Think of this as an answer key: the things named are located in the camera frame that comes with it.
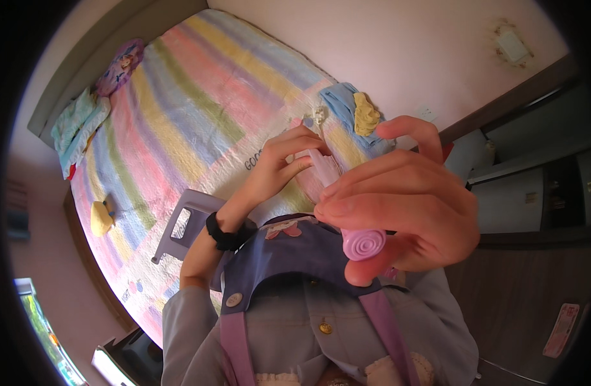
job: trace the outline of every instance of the button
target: button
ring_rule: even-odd
[[[242,294],[239,292],[234,293],[233,295],[231,295],[229,297],[229,299],[227,299],[227,302],[225,303],[228,307],[235,307],[238,304],[240,304],[240,302],[242,301]]]
[[[319,325],[319,331],[321,331],[324,334],[331,334],[332,326],[329,323],[323,322]]]

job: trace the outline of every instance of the light switch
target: light switch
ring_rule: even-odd
[[[521,39],[513,32],[508,31],[497,39],[497,44],[500,45],[501,50],[504,51],[508,59],[512,62],[517,62],[529,52],[521,42]]]
[[[418,115],[420,119],[426,120],[427,122],[432,122],[433,119],[437,118],[437,114],[435,114],[431,109],[424,105],[418,107],[415,113]]]

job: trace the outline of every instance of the wall socket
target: wall socket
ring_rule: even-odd
[[[433,119],[437,118],[437,114],[435,114],[430,108],[428,108],[428,106],[422,105],[418,107],[418,109],[415,112],[416,117],[422,120],[426,120],[427,122],[432,122]]]

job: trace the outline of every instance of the pastel striped bedspread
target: pastel striped bedspread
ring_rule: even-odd
[[[181,262],[150,259],[184,189],[227,199],[251,160],[293,117],[322,106],[334,80],[306,58],[230,14],[205,10],[151,42],[111,96],[111,115],[77,165],[72,192],[88,243],[114,293],[162,346],[162,309],[179,288]],[[323,136],[343,170],[387,150],[361,148],[329,115]],[[93,201],[116,226],[90,231]],[[264,218],[311,211],[296,181],[263,205]],[[220,294],[211,294],[220,302]]]

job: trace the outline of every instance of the person's left hand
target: person's left hand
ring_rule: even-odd
[[[286,161],[290,155],[307,149],[318,149],[324,156],[332,155],[328,145],[302,125],[268,140],[239,193],[250,200],[253,207],[275,196],[299,172],[313,166],[309,156],[291,163]]]
[[[375,132],[386,139],[410,135],[420,152],[394,150],[349,170],[322,192],[315,206],[319,221],[396,231],[378,255],[347,263],[347,281],[366,286],[389,266],[427,271],[468,257],[480,239],[478,200],[443,166],[437,128],[402,116]]]

